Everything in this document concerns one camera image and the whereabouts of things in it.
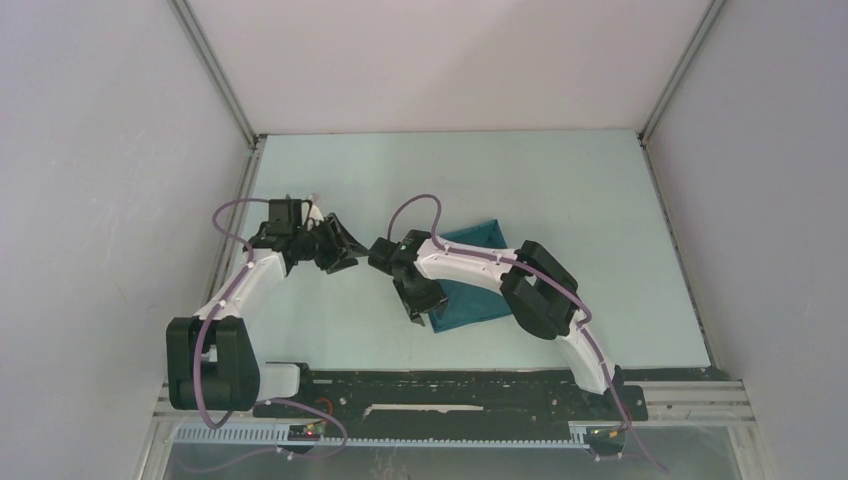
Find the teal cloth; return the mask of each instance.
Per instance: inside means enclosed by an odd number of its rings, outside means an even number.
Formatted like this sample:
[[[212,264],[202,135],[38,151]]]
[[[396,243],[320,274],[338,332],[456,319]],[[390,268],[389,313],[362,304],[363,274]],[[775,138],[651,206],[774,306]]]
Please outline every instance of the teal cloth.
[[[475,247],[507,248],[497,220],[442,235],[447,240]],[[430,312],[430,325],[436,333],[471,323],[511,315],[506,300],[491,290],[452,280],[439,280],[448,304],[442,312]]]

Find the white wall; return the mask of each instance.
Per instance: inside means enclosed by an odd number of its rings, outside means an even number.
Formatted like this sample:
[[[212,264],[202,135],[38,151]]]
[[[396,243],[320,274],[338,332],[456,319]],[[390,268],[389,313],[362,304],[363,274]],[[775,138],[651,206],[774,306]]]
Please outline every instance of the white wall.
[[[779,477],[845,478],[848,4],[730,2],[651,142]]]
[[[644,125],[709,0],[192,0],[262,133]]]
[[[165,0],[0,9],[0,478],[128,478],[245,145]]]

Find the light blue table surface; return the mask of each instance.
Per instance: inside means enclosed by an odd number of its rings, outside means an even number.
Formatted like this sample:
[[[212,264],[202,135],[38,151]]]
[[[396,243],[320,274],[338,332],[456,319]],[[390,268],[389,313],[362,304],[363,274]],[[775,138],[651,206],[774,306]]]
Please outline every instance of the light blue table surface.
[[[632,131],[272,136],[252,196],[316,193],[365,246],[412,195],[438,195],[439,231],[497,218],[511,246],[544,245],[579,282],[592,328],[625,367],[709,365],[671,240]],[[395,236],[428,229],[421,201]],[[249,207],[242,235],[267,207]],[[512,317],[434,334],[406,318],[391,279],[361,265],[326,275],[297,266],[272,295],[254,344],[269,360],[321,369],[563,367],[553,342]]]

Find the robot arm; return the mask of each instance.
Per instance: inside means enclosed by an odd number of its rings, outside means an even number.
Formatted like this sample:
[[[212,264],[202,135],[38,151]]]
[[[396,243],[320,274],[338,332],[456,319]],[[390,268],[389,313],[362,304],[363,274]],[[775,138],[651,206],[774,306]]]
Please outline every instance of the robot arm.
[[[342,226],[334,214],[323,216],[311,201],[271,200],[268,221],[249,241],[253,260],[247,274],[221,303],[222,293],[238,281],[247,262],[234,273],[212,300],[192,317],[175,318],[168,325],[168,388],[176,409],[196,409],[192,384],[193,352],[201,324],[213,307],[204,339],[201,363],[203,398],[209,410],[250,410],[257,400],[288,398],[297,393],[300,368],[294,364],[266,363],[261,346],[255,349],[251,332],[268,296],[301,261],[314,261],[321,270],[335,273],[358,263],[368,250]]]
[[[423,324],[422,314],[444,307],[447,297],[436,280],[453,280],[500,293],[527,333],[556,342],[581,389],[595,394],[608,389],[601,364],[610,372],[615,371],[615,364],[603,351],[598,358],[587,343],[581,330],[589,326],[580,323],[586,318],[584,312],[550,285],[515,266],[517,262],[530,265],[576,293],[577,281],[544,247],[527,241],[519,249],[493,250],[438,240],[442,248],[430,233],[412,230],[400,242],[378,238],[371,247],[369,265],[392,276],[410,319]],[[482,255],[455,253],[459,251]]]
[[[571,367],[577,385],[588,392],[607,391],[605,364],[618,369],[601,352],[587,344],[580,320],[584,313],[547,283],[533,279],[515,266],[522,263],[544,273],[571,293],[577,281],[535,242],[518,249],[492,250],[430,238],[428,232],[412,230],[400,242],[378,238],[371,249],[359,244],[333,214],[326,217],[308,200],[271,200],[268,221],[249,243],[253,261],[229,300],[220,303],[221,292],[194,316],[175,318],[167,330],[168,386],[176,409],[196,409],[193,388],[193,352],[201,324],[213,307],[204,339],[201,362],[203,398],[209,410],[250,410],[257,400],[291,397],[298,392],[300,368],[294,364],[266,363],[255,351],[250,332],[268,296],[301,261],[314,261],[327,273],[335,273],[368,257],[374,268],[392,276],[393,284],[410,319],[446,305],[447,297],[437,280],[454,280],[503,295],[519,325],[538,338],[553,340]],[[487,258],[457,253],[476,252]],[[221,291],[229,290],[233,275]],[[614,383],[622,381],[616,374]]]

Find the glass panel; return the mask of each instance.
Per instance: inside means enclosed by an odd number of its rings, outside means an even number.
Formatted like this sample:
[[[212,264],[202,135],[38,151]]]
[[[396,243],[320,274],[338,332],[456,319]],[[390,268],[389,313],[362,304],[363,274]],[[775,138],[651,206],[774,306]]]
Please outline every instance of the glass panel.
[[[303,480],[508,480],[508,479],[604,479],[679,480],[740,479],[735,455],[724,428],[640,428],[639,433],[670,476],[639,460],[612,460],[600,464],[585,450],[519,448],[420,448],[349,447],[324,460],[294,459],[273,453],[272,447],[216,444],[175,444],[166,479],[253,479]],[[229,467],[195,474],[188,469],[223,465],[241,455],[267,453],[246,458]],[[329,451],[318,447],[311,453]],[[626,452],[638,453],[635,445]]]

